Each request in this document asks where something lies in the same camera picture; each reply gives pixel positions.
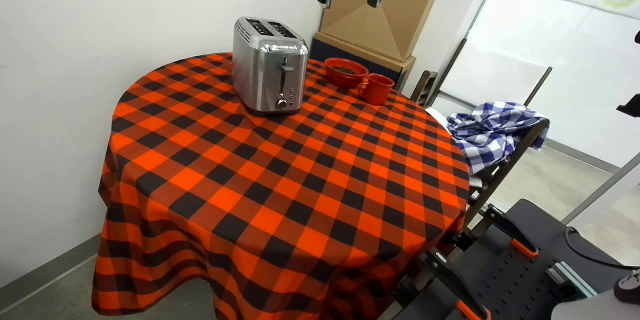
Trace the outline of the red cup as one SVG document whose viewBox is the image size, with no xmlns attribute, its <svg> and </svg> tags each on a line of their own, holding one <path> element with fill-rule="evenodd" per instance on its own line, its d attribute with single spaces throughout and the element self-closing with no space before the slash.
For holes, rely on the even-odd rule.
<svg viewBox="0 0 640 320">
<path fill-rule="evenodd" d="M 394 85 L 389 77 L 370 73 L 357 87 L 358 95 L 370 105 L 381 106 L 386 103 Z"/>
</svg>

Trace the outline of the orange black checked tablecloth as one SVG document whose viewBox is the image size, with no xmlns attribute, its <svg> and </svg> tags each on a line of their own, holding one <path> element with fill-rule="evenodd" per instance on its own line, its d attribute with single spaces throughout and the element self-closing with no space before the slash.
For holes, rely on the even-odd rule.
<svg viewBox="0 0 640 320">
<path fill-rule="evenodd" d="M 418 256 L 462 230 L 461 150 L 407 97 L 372 106 L 315 60 L 298 113 L 255 116 L 232 64 L 163 65 L 115 106 L 94 311 L 142 313 L 202 279 L 217 320 L 377 320 Z"/>
</svg>

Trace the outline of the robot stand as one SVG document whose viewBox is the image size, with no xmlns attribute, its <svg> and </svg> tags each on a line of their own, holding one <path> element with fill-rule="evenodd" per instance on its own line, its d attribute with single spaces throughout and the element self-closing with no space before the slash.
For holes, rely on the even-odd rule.
<svg viewBox="0 0 640 320">
<path fill-rule="evenodd" d="M 528 200 L 505 213 L 537 245 L 538 257 L 518 252 L 483 217 L 457 236 L 462 252 L 448 260 L 492 320 L 640 320 L 639 266 L 615 261 Z M 401 281 L 393 320 L 468 320 L 457 309 L 457 297 L 420 258 L 419 265 L 429 280 L 423 290 L 409 277 Z"/>
</svg>

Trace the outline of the blue white checked cloth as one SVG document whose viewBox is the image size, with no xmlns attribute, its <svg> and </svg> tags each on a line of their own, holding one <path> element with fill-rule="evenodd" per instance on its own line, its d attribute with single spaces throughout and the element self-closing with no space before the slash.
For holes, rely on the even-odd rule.
<svg viewBox="0 0 640 320">
<path fill-rule="evenodd" d="M 453 113 L 446 129 L 461 149 L 469 174 L 498 164 L 514 154 L 526 132 L 547 122 L 530 145 L 539 151 L 550 129 L 549 118 L 515 102 L 484 102 L 471 113 Z"/>
</svg>

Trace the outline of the dark cabinet with cardboard top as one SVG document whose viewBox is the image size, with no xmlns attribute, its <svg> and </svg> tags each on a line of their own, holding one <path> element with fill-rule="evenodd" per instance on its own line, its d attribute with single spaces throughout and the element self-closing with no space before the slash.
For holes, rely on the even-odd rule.
<svg viewBox="0 0 640 320">
<path fill-rule="evenodd" d="M 398 92 L 404 90 L 416 63 L 414 56 L 409 56 L 406 60 L 396 60 L 321 32 L 313 36 L 310 58 L 320 62 L 329 58 L 354 61 L 363 65 L 370 73 L 380 74 L 393 80 L 395 83 L 393 89 Z"/>
</svg>

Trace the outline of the silver two-slot toaster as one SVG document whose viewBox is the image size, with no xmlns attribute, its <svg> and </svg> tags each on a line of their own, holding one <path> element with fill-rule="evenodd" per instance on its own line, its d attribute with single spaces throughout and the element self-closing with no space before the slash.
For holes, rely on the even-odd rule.
<svg viewBox="0 0 640 320">
<path fill-rule="evenodd" d="M 282 72 L 288 57 L 293 72 Z M 304 103 L 309 49 L 304 38 L 275 20 L 240 17 L 234 26 L 231 80 L 245 108 L 261 117 L 299 113 Z M 276 108 L 278 99 L 288 107 Z"/>
</svg>

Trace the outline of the large cardboard box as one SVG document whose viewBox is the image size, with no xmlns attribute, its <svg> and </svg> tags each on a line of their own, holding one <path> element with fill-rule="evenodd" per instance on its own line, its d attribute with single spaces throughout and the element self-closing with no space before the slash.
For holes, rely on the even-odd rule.
<svg viewBox="0 0 640 320">
<path fill-rule="evenodd" d="M 415 49 L 435 0 L 332 0 L 320 32 L 369 51 L 404 61 Z"/>
</svg>

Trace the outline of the white leaning board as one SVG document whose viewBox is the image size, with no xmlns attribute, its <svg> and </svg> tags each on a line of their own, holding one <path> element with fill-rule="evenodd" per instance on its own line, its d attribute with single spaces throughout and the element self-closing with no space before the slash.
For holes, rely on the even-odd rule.
<svg viewBox="0 0 640 320">
<path fill-rule="evenodd" d="M 463 39 L 432 107 L 443 115 L 469 112 L 485 102 L 530 106 L 553 67 L 515 58 Z"/>
</svg>

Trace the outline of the dark folding chair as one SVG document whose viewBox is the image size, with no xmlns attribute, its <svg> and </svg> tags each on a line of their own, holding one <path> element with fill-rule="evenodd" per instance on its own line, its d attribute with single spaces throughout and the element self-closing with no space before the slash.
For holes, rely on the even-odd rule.
<svg viewBox="0 0 640 320">
<path fill-rule="evenodd" d="M 448 116 L 442 115 L 432 107 L 439 87 L 440 84 L 437 82 L 437 73 L 424 71 L 411 95 L 411 100 L 415 101 L 419 106 L 422 106 L 428 114 L 434 117 L 434 119 L 448 131 Z M 470 195 L 467 201 L 467 212 L 464 222 L 466 227 L 471 224 L 473 219 L 480 213 L 480 210 L 484 208 L 490 197 L 503 183 L 512 169 L 514 169 L 526 151 L 534 149 L 530 147 L 530 145 L 533 144 L 535 137 L 542 133 L 546 124 L 547 122 L 545 121 L 540 122 L 528 130 L 514 154 L 508 156 L 502 162 L 495 163 L 474 175 L 470 175 Z"/>
</svg>

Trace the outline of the red bowl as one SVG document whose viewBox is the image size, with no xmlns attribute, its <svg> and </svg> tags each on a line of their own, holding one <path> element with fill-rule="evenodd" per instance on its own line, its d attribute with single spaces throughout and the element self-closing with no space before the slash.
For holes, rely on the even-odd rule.
<svg viewBox="0 0 640 320">
<path fill-rule="evenodd" d="M 324 68 L 329 83 L 343 89 L 358 88 L 370 74 L 364 65 L 344 58 L 327 58 Z"/>
</svg>

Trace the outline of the grey metal pole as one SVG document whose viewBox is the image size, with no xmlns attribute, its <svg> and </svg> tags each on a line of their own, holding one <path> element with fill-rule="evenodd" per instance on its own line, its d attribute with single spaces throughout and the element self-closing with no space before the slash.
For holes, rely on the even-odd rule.
<svg viewBox="0 0 640 320">
<path fill-rule="evenodd" d="M 640 153 L 629 160 L 587 199 L 573 209 L 561 222 L 581 228 L 592 224 L 608 211 L 624 195 L 640 184 Z"/>
</svg>

